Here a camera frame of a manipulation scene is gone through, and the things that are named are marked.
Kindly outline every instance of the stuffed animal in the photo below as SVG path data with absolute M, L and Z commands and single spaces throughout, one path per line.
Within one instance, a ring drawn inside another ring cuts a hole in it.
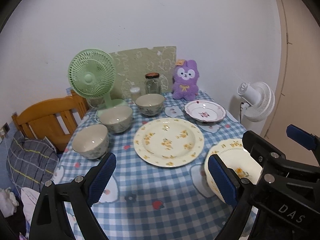
M 178 60 L 173 72 L 173 99 L 195 100 L 196 93 L 199 90 L 197 86 L 198 78 L 199 72 L 194 60 Z

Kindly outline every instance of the screw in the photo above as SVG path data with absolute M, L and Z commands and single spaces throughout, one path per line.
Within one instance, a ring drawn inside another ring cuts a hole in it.
M 243 183 L 243 184 L 249 184 L 249 180 L 247 179 L 247 178 L 242 178 L 241 179 L 241 182 Z
M 274 157 L 274 158 L 279 158 L 279 154 L 278 154 L 278 153 L 273 153 L 273 152 L 272 152 L 272 153 L 271 153 L 271 156 Z
M 49 187 L 51 184 L 52 184 L 52 181 L 51 181 L 51 180 L 47 180 L 47 181 L 44 183 L 44 185 L 45 185 L 46 187 Z
M 275 177 L 269 173 L 264 175 L 264 180 L 268 183 L 273 183 L 275 182 Z
M 83 181 L 83 177 L 82 176 L 77 176 L 75 178 L 75 182 L 81 182 L 81 181 Z

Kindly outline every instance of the large plate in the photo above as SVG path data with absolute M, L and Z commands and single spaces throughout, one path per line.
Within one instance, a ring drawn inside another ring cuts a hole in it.
M 200 122 L 219 122 L 226 116 L 222 106 L 207 100 L 191 101 L 184 106 L 184 110 Z
M 209 150 L 204 161 L 204 172 L 207 176 L 207 183 L 209 187 L 223 202 L 224 199 L 217 187 L 217 184 L 214 182 L 208 170 L 208 160 L 212 154 L 217 154 L 223 163 L 228 168 L 232 168 L 240 178 L 248 178 L 253 184 L 257 184 L 262 168 L 250 156 L 250 153 L 243 148 L 242 140 L 228 139 L 220 141 Z
M 140 158 L 159 167 L 179 167 L 195 160 L 204 146 L 204 136 L 191 122 L 162 118 L 146 123 L 134 136 Z

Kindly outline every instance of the tablecloth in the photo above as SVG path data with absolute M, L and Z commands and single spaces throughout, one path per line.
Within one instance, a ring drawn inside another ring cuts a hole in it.
M 183 111 L 185 100 L 174 100 L 171 93 L 164 96 L 166 107 L 177 106 Z M 201 91 L 196 98 L 213 101 Z M 109 135 L 109 151 L 116 155 L 117 165 L 99 202 L 92 206 L 105 234 L 110 240 L 214 239 L 232 208 L 205 188 L 204 159 L 217 142 L 242 138 L 245 128 L 228 113 L 229 117 L 219 123 L 217 132 L 201 129 L 205 143 L 196 160 L 178 168 L 160 168 L 138 157 L 133 147 L 133 137 L 144 123 L 166 115 L 163 111 L 159 116 L 148 118 L 139 113 L 135 104 L 130 102 L 129 105 L 133 109 L 132 127 L 123 134 Z M 179 118 L 196 124 L 186 114 Z M 88 160 L 71 147 L 75 134 L 95 123 L 95 111 L 90 110 L 73 134 L 55 170 L 52 180 L 56 184 L 85 175 L 98 164 L 98 160 Z M 70 203 L 66 203 L 66 210 L 76 239 L 82 239 Z M 254 216 L 252 213 L 245 230 L 252 226 Z

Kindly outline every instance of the plush tag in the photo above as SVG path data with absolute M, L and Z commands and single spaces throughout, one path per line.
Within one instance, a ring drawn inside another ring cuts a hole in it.
M 185 62 L 184 59 L 179 59 L 177 62 L 176 62 L 176 66 L 183 66 L 183 63 Z

